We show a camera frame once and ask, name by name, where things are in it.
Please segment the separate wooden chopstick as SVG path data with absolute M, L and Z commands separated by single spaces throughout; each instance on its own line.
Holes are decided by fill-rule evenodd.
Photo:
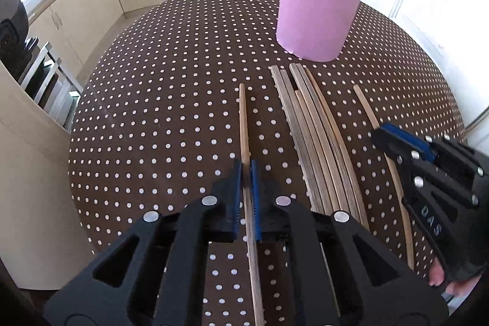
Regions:
M 413 244 L 413 233 L 411 229 L 410 216 L 406 208 L 402 203 L 402 199 L 404 198 L 404 190 L 402 187 L 402 183 L 400 180 L 399 172 L 396 169 L 395 162 L 387 155 L 385 152 L 388 149 L 387 141 L 384 139 L 384 135 L 381 133 L 381 126 L 375 116 L 370 103 L 366 99 L 366 96 L 362 92 L 360 86 L 358 84 L 353 85 L 353 91 L 358 97 L 358 100 L 366 113 L 368 120 L 370 121 L 371 126 L 374 128 L 374 132 L 372 135 L 372 140 L 377 149 L 384 153 L 384 157 L 386 159 L 386 163 L 388 166 L 388 170 L 391 175 L 391 179 L 393 181 L 393 186 L 395 189 L 396 198 L 399 203 L 399 209 L 402 218 L 402 225 L 404 228 L 404 238 L 405 238 L 405 246 L 406 246 L 406 258 L 408 266 L 413 270 L 414 269 L 414 244 Z

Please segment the wooden chopstick in bundle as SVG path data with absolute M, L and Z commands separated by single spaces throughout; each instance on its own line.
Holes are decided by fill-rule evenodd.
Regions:
M 326 163 L 332 176 L 336 198 L 341 210 L 349 210 L 363 227 L 369 228 L 361 190 L 346 145 L 336 121 L 329 109 L 325 96 L 308 68 L 303 69 L 303 78 L 315 106 L 318 120 L 322 125 L 321 138 Z
M 283 111 L 289 124 L 289 129 L 292 135 L 294 146 L 296 148 L 296 152 L 298 153 L 298 163 L 301 166 L 303 172 L 303 178 L 309 194 L 312 211 L 316 213 L 321 213 L 323 211 L 323 207 L 321 200 L 318 196 L 318 184 L 313 174 L 312 164 L 307 154 L 305 140 L 303 138 L 303 134 L 298 123 L 296 112 L 292 105 L 291 97 L 288 90 L 286 89 L 285 81 L 282 75 L 283 70 L 280 69 L 277 65 L 272 65 L 269 69 L 274 80 L 278 96 L 280 97 Z
M 316 211 L 330 214 L 345 210 L 368 224 L 361 193 L 341 135 L 311 71 L 303 65 L 289 65 L 283 71 L 289 101 L 303 141 L 299 154 L 306 159 L 305 171 L 313 173 L 316 187 L 311 190 Z
M 331 214 L 339 210 L 335 187 L 332 176 L 326 163 L 326 157 L 318 135 L 318 129 L 314 125 L 312 115 L 307 108 L 306 99 L 299 89 L 294 89 L 292 81 L 286 70 L 282 69 L 280 74 L 285 83 L 285 88 L 292 103 L 293 111 L 298 121 L 298 127 L 304 140 L 307 158 L 311 164 L 310 169 L 316 181 L 316 194 L 314 198 L 318 203 L 317 212 Z

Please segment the pink cylindrical utensil holder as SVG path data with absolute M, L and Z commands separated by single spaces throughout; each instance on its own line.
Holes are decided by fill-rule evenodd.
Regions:
M 277 43 L 303 60 L 340 55 L 361 0 L 279 0 Z

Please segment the brown polka dot tablecloth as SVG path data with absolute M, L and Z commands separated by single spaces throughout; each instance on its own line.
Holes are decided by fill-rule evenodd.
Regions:
M 69 157 L 80 221 L 99 253 L 146 212 L 181 212 L 241 162 L 241 83 L 250 164 L 257 160 L 264 179 L 312 210 L 269 69 L 289 72 L 298 63 L 312 72 L 346 145 L 366 206 L 364 228 L 408 265 L 393 181 L 353 85 L 360 86 L 380 126 L 390 123 L 429 142 L 460 136 L 456 100 L 430 57 L 371 7 L 358 8 L 335 60 L 314 63 L 277 43 L 278 4 L 168 0 L 129 27 L 99 61 L 75 113 Z M 242 183 L 241 177 L 237 238 L 208 248 L 198 325 L 255 325 Z M 437 256 L 408 214 L 410 269 L 428 284 Z M 297 325 L 289 252 L 283 242 L 255 240 L 265 325 Z M 441 288 L 428 286 L 443 297 Z

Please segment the metal shelf rack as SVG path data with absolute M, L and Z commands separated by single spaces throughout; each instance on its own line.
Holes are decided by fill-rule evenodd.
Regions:
M 46 114 L 71 132 L 83 88 L 72 76 L 50 42 L 45 43 L 17 80 Z

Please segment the black air fryer appliance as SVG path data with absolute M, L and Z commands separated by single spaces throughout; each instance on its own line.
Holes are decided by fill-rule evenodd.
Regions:
M 20 0 L 1 0 L 1 62 L 16 80 L 31 58 L 26 47 L 29 24 Z

